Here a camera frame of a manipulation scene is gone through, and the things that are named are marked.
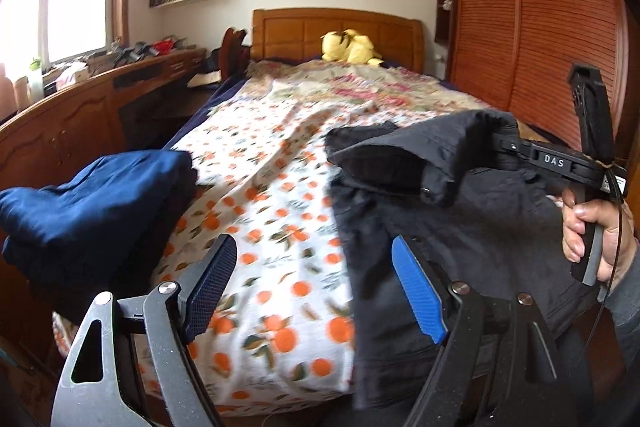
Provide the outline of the person's right hand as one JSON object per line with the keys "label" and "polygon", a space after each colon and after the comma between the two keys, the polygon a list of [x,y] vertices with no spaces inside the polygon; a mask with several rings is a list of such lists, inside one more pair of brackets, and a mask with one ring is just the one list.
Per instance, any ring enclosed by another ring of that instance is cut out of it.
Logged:
{"label": "person's right hand", "polygon": [[601,199],[578,204],[574,192],[569,188],[563,191],[562,202],[564,257],[572,263],[582,260],[586,254],[586,225],[601,225],[602,254],[597,278],[613,289],[626,274],[638,249],[634,238],[634,216],[628,205],[624,202],[623,205],[616,206]]}

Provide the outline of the grey sleeve right forearm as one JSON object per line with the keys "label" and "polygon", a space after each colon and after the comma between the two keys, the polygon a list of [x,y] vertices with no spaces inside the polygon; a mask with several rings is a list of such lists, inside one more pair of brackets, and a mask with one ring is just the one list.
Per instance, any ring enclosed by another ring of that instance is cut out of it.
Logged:
{"label": "grey sleeve right forearm", "polygon": [[639,249],[636,249],[626,274],[605,303],[605,308],[612,314],[616,339],[626,366],[631,366],[639,353],[639,271]]}

